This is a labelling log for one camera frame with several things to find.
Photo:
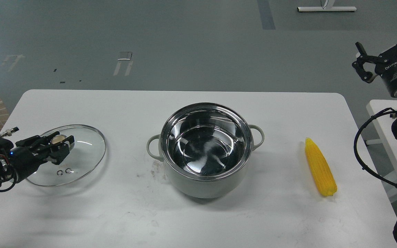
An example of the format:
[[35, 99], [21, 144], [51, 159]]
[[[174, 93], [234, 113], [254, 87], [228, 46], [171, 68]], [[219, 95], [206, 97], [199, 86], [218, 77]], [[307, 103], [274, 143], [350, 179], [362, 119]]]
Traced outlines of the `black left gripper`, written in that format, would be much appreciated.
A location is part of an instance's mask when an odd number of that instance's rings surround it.
[[16, 173], [14, 182], [21, 182], [46, 162], [60, 165], [74, 147], [74, 136], [60, 135], [56, 131], [19, 140], [15, 145], [16, 148], [9, 153], [9, 160]]

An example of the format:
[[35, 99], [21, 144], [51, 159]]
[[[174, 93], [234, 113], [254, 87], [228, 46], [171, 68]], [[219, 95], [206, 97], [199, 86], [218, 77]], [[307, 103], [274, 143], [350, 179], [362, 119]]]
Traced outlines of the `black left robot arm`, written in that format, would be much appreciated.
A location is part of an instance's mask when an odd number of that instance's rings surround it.
[[59, 131], [15, 143], [7, 140], [18, 130], [14, 127], [0, 134], [0, 193], [11, 190], [47, 162], [60, 165], [74, 147], [74, 137], [62, 135]]

